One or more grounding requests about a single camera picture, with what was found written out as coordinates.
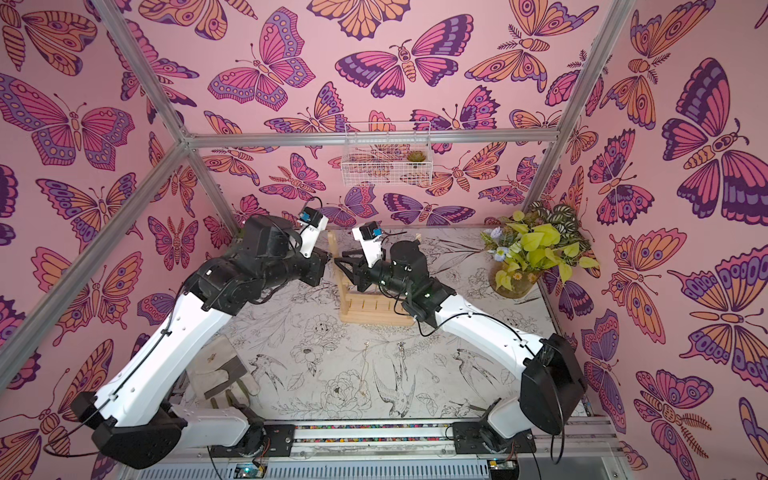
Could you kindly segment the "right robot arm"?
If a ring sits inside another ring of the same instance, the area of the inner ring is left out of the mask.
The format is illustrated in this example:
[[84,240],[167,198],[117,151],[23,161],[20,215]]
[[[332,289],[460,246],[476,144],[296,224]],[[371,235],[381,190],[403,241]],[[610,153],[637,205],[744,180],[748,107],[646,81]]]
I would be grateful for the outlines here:
[[379,288],[419,325],[469,342],[519,380],[518,394],[493,402],[479,422],[490,450],[505,450],[515,436],[532,429],[565,437],[587,382],[564,337],[524,332],[471,304],[429,272],[416,240],[399,241],[388,254],[379,243],[365,241],[334,262],[358,291]]

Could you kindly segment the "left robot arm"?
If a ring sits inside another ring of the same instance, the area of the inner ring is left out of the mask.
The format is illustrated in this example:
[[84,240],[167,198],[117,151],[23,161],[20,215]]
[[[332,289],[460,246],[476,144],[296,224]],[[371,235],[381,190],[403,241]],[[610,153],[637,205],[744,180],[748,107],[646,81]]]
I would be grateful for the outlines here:
[[180,287],[166,319],[115,377],[77,394],[70,408],[97,452],[133,469],[174,451],[222,447],[241,456],[266,445],[264,421],[234,400],[222,409],[175,407],[168,395],[211,338],[248,304],[269,301],[294,280],[320,283],[329,254],[317,248],[328,219],[305,208],[298,229],[277,216],[250,217],[243,236],[204,262]]

